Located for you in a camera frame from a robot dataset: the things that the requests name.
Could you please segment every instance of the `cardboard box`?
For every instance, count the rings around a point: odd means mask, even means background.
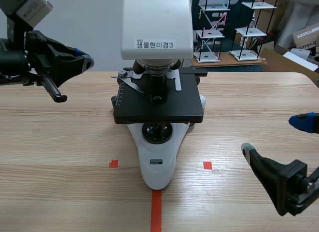
[[[317,36],[317,42],[316,42],[316,55],[315,57],[319,57],[319,36]]]
[[[317,36],[319,36],[319,23],[297,31],[293,36],[298,49],[310,49],[316,46]]]
[[[274,5],[276,3],[276,0],[265,0],[266,3],[269,3],[271,5]],[[288,7],[289,1],[287,0],[278,0],[277,1],[277,8],[274,11],[273,18],[270,22],[270,26],[268,29],[268,32],[273,32],[278,29],[278,26],[285,17],[285,12]],[[260,10],[255,10],[255,19],[257,20],[258,14]],[[263,32],[266,32],[268,23],[271,18],[271,14],[273,13],[272,9],[263,9],[260,12],[260,16],[257,23],[257,28]]]
[[[267,61],[266,65],[262,65],[265,71],[273,73],[298,72],[306,75],[311,81],[313,81],[316,84],[317,87],[319,87],[319,73],[311,71],[267,48],[263,50],[261,56],[265,58]]]

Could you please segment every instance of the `black microscope stage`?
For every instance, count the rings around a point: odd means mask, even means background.
[[[204,111],[196,76],[207,76],[207,71],[180,69],[179,76],[181,91],[176,91],[174,79],[166,79],[167,101],[163,104],[151,102],[150,74],[143,75],[141,79],[132,79],[144,93],[120,81],[118,96],[113,103],[115,123],[201,123]]]

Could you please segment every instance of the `red tape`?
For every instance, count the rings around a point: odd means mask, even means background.
[[[118,166],[119,166],[119,161],[112,160],[111,163],[109,164],[109,168],[118,168]]]
[[[204,169],[205,170],[212,170],[213,169],[213,166],[212,166],[210,161],[204,161]]]
[[[151,232],[161,232],[161,191],[152,191]]]

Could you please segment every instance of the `label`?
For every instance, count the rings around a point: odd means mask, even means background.
[[[135,39],[134,49],[176,49],[175,39]]]
[[[162,165],[163,160],[150,160],[151,165]]]
[[[301,38],[301,37],[303,37],[303,36],[306,36],[306,35],[308,35],[308,34],[310,34],[310,33],[313,33],[313,32],[315,32],[315,31],[318,31],[318,30],[319,30],[319,26],[316,27],[316,28],[314,28],[314,29],[311,29],[311,30],[309,30],[309,31],[306,31],[306,32],[304,32],[304,33],[301,33],[301,34],[297,35],[297,38]]]
[[[298,49],[311,48],[311,47],[314,47],[315,44],[316,44],[316,42],[314,41],[312,43],[308,43],[308,44],[305,44],[303,46],[300,46],[300,47],[298,47]]]
[[[8,49],[6,48],[5,44],[4,44],[4,41],[2,41],[2,39],[0,39],[0,48],[3,48],[4,51],[8,51]]]

